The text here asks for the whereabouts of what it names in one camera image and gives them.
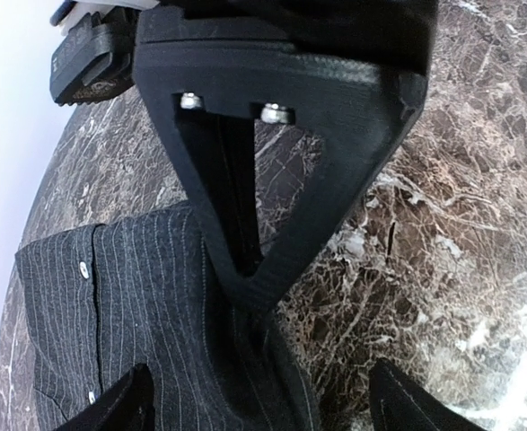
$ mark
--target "white background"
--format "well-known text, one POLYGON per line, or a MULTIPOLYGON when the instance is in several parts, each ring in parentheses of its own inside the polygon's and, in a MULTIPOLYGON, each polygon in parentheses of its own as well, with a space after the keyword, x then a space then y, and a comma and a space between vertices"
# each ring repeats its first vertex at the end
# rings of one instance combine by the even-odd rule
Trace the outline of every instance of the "white background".
POLYGON ((72 112, 48 92, 59 0, 0 0, 0 318, 31 203, 72 112))

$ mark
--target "dark striped shirt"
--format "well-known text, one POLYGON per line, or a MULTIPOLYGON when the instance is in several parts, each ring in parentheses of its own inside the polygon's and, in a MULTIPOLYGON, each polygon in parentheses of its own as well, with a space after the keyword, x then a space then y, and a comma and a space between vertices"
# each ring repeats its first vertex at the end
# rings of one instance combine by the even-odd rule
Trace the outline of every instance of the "dark striped shirt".
POLYGON ((42 430, 138 363, 154 378, 158 430, 319 429, 274 320, 226 300, 188 204, 57 234, 17 265, 42 430))

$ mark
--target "screw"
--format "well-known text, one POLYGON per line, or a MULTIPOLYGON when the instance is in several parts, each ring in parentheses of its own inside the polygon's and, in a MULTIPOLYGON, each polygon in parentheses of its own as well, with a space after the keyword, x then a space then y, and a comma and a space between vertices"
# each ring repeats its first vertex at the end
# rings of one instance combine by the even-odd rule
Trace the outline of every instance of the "screw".
POLYGON ((197 96, 194 92, 185 92, 181 96, 180 106, 184 110, 202 110, 203 99, 197 96))
POLYGON ((294 114, 285 106, 266 103, 261 111, 261 120, 268 124, 291 124, 294 121, 294 114))

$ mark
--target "marble surface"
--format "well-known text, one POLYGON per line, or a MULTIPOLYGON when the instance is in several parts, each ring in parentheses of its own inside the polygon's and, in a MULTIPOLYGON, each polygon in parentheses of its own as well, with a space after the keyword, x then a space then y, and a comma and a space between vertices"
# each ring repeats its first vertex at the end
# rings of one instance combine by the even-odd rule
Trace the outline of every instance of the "marble surface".
MULTIPOLYGON (((326 430, 370 429, 367 372, 391 358, 485 429, 527 431, 527 0, 444 0, 423 118, 279 307, 326 430)), ((320 156, 258 125, 264 241, 320 156)), ((22 244, 184 193, 135 90, 74 114, 22 244)), ((35 430, 14 274, 0 332, 0 430, 35 430)))

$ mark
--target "black cloth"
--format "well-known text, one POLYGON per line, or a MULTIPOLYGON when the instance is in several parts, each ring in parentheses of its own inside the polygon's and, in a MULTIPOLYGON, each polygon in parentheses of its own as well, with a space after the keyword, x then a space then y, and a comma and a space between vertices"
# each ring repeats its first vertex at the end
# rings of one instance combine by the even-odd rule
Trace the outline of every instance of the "black cloth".
POLYGON ((16 260, 42 430, 136 364, 153 377, 157 430, 319 430, 310 385, 272 316, 229 304, 186 203, 59 233, 16 260))

